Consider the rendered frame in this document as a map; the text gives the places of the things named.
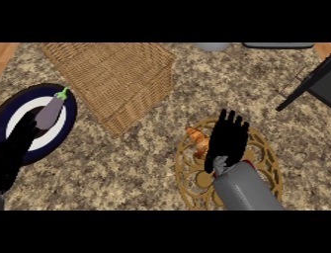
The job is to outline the gold round openwork placemat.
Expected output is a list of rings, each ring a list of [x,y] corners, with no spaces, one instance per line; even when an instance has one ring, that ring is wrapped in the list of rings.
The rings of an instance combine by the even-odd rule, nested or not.
[[[215,118],[204,119],[192,127],[210,136],[215,122]],[[195,147],[184,133],[174,155],[174,178],[178,194],[190,210],[221,210],[223,204],[211,185],[212,175],[204,172],[205,158],[198,159],[193,152]],[[270,192],[276,200],[280,201],[280,172],[276,156],[267,141],[252,127],[248,130],[248,143],[242,159],[252,163]]]

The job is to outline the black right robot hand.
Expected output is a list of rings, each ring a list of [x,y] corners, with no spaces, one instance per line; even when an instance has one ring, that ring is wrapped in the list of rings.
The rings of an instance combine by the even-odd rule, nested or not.
[[[208,150],[204,160],[204,171],[211,173],[212,161],[217,156],[224,157],[224,166],[235,165],[244,156],[248,141],[249,124],[235,116],[233,111],[220,111],[218,120],[208,138]]]

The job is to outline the golden brown croissant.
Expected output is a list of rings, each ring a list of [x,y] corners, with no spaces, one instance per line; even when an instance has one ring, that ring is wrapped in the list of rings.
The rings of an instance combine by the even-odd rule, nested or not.
[[[184,128],[184,132],[195,147],[193,156],[204,159],[208,150],[208,135],[190,126]]]

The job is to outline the dark grey flat appliance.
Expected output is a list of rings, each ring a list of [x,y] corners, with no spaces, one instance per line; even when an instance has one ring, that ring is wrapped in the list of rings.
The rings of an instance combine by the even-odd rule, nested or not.
[[[242,42],[246,48],[264,49],[307,49],[312,48],[313,42]]]

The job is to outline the woven wicker placemat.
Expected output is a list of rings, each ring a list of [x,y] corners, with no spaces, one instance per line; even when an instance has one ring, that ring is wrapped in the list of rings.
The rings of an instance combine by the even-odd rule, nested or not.
[[[174,55],[155,42],[41,42],[40,49],[112,135],[171,91]]]

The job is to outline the grey round object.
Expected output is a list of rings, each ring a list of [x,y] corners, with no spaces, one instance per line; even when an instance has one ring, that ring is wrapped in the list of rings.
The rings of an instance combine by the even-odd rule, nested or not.
[[[195,46],[204,51],[221,51],[229,47],[227,42],[198,42]]]

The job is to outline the purple eggplant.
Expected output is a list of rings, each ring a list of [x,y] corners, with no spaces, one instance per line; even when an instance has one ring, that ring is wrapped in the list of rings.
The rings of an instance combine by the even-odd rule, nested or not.
[[[35,122],[37,128],[40,130],[45,130],[54,125],[65,99],[66,99],[66,88],[62,88],[62,90],[54,93],[50,102],[37,113]]]

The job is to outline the dark blue and white plate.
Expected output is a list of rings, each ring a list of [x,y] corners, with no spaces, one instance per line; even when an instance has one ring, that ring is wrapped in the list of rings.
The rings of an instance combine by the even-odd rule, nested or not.
[[[76,116],[75,98],[71,91],[60,85],[41,83],[20,90],[0,105],[0,141],[3,141],[23,114],[31,112],[35,115],[57,92],[62,92],[65,100],[54,125],[38,132],[22,159],[22,165],[29,165],[41,160],[62,144]]]

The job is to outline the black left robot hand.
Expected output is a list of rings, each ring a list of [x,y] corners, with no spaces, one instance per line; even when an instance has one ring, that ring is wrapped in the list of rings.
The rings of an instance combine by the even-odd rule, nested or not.
[[[5,193],[11,188],[38,131],[35,116],[25,113],[8,137],[0,142],[0,193]]]

